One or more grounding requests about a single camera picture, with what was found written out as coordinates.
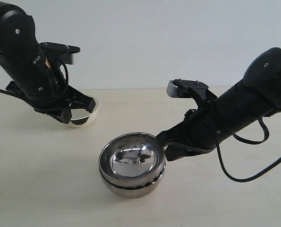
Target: metal bowl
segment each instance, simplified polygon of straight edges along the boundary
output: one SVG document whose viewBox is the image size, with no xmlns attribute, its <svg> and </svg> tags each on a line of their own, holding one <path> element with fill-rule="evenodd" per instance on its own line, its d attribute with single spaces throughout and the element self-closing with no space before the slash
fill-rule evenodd
<svg viewBox="0 0 281 227">
<path fill-rule="evenodd" d="M 151 134 L 125 134 L 104 147 L 99 170 L 112 192 L 125 198 L 140 198 L 151 193 L 162 179 L 164 150 Z"/>
</svg>

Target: background wall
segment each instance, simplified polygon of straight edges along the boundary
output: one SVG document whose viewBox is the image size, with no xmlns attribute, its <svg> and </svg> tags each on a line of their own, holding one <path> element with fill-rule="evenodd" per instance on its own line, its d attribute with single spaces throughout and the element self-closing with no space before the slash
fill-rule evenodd
<svg viewBox="0 0 281 227">
<path fill-rule="evenodd" d="M 281 47 L 281 0 L 4 0 L 34 17 L 39 42 L 81 47 L 79 89 L 229 86 Z M 0 67 L 0 87 L 10 78 Z"/>
</svg>

